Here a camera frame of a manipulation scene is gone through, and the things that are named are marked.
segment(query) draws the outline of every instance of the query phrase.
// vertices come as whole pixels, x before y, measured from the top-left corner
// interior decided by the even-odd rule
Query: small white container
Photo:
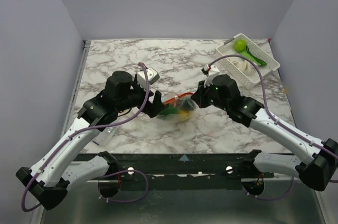
[[[268,53],[262,50],[257,44],[255,44],[244,34],[238,34],[233,38],[225,41],[223,45],[219,46],[216,49],[217,54],[220,57],[224,55],[238,54],[238,52],[234,50],[233,44],[240,39],[244,40],[247,43],[247,46],[252,55],[266,62],[267,65],[265,67],[259,67],[259,71],[262,74],[263,78],[267,77],[269,74],[276,71],[280,67],[280,64],[273,57],[271,57]],[[218,61],[217,63],[223,66],[247,89],[252,88],[260,82],[258,73],[255,71],[255,69],[253,69],[255,71],[254,73],[251,73],[250,75],[245,75],[233,64],[235,61],[242,60],[240,58],[225,58]]]

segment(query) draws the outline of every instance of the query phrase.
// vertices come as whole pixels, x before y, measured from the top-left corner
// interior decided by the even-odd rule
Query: orange object
[[[181,99],[182,97],[188,96],[188,95],[191,96],[191,95],[193,95],[193,93],[187,92],[187,93],[181,94],[181,95],[178,96],[179,98],[177,100]],[[172,103],[175,103],[177,100],[175,100],[175,97],[174,97],[174,98],[171,98],[171,99],[165,101],[163,104],[172,104]]]

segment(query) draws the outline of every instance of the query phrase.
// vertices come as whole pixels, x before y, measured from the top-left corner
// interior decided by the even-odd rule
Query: green measuring spoon
[[[259,67],[264,67],[266,66],[266,62],[263,61],[262,59],[259,59],[252,55],[252,53],[249,50],[249,47],[247,46],[247,43],[244,40],[237,40],[233,48],[235,51],[237,51],[239,54],[242,56],[246,57],[247,59],[250,59],[252,62],[256,63]]]

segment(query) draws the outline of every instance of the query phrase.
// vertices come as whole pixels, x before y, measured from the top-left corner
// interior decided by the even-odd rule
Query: blue triangle marker
[[[186,157],[186,155],[183,155],[181,158],[180,158],[180,161],[189,161],[188,157]]]

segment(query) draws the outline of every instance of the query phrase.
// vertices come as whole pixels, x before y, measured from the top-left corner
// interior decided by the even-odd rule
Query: metal bolt
[[[226,171],[228,174],[232,174],[233,173],[233,168],[231,166],[227,166],[226,167]]]

